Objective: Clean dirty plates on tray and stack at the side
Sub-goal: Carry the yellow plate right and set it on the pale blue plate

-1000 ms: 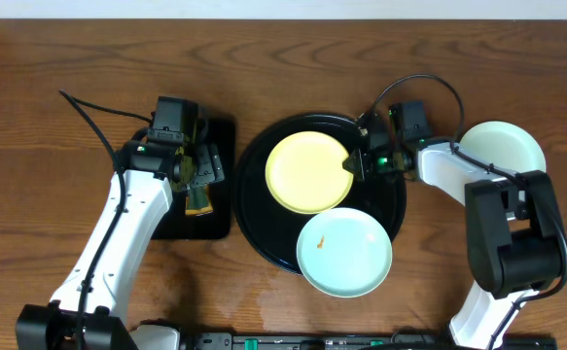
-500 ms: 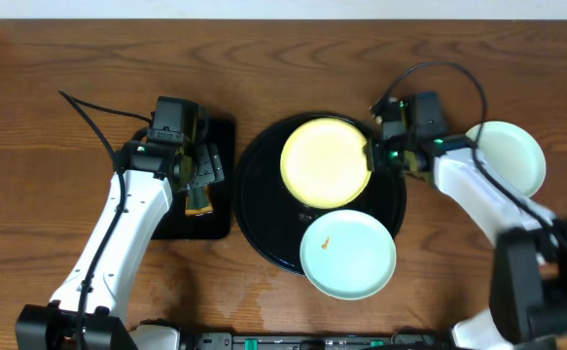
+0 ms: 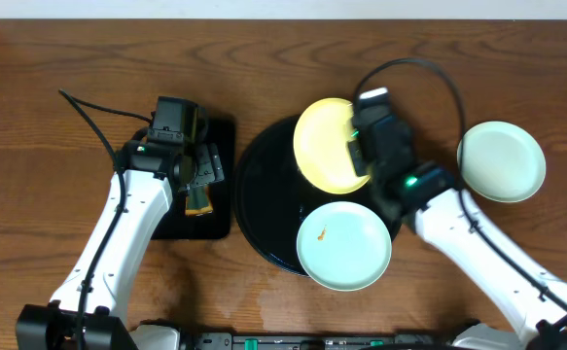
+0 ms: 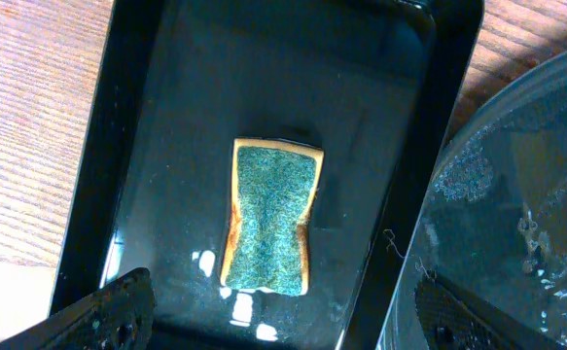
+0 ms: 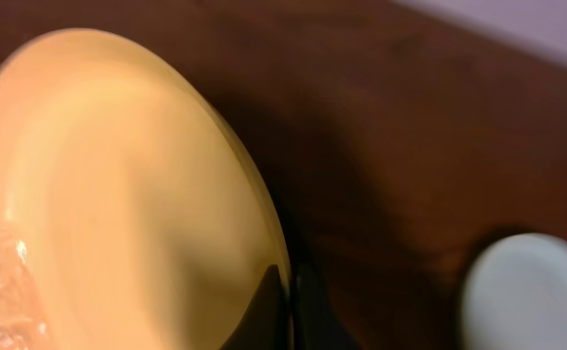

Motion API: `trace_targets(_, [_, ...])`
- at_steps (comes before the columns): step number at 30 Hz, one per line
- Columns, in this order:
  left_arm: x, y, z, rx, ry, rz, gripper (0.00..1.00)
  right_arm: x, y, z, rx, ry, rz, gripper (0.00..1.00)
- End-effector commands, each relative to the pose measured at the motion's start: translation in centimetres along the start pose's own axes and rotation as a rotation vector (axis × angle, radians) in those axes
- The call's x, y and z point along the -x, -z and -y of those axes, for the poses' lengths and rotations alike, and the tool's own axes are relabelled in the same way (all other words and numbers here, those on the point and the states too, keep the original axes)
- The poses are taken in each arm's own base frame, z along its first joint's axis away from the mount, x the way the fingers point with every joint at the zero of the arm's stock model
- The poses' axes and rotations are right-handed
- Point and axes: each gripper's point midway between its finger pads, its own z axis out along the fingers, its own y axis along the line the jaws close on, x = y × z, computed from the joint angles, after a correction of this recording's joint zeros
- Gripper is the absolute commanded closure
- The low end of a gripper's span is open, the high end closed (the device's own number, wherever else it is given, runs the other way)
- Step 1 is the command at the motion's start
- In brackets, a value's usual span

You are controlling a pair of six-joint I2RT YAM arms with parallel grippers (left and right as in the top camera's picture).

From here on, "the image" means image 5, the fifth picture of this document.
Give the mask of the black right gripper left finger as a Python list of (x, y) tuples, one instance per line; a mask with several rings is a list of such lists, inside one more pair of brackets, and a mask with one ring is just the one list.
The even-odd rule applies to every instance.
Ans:
[(221, 350), (288, 350), (289, 314), (278, 267), (270, 265)]

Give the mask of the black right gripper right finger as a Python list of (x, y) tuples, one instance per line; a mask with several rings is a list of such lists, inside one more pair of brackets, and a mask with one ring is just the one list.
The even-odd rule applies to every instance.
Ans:
[(294, 345), (299, 350), (360, 350), (331, 307), (319, 274), (298, 266), (293, 293)]

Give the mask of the yellow plate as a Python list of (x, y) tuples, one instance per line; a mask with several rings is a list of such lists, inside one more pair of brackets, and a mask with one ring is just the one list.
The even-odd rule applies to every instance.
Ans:
[(0, 66), (0, 349), (221, 349), (290, 263), (230, 126), (121, 36), (54, 31)]

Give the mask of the pale green plate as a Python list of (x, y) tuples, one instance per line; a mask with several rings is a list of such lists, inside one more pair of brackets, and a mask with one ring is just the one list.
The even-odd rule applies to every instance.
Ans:
[(567, 350), (567, 241), (526, 233), (475, 259), (462, 290), (469, 350)]

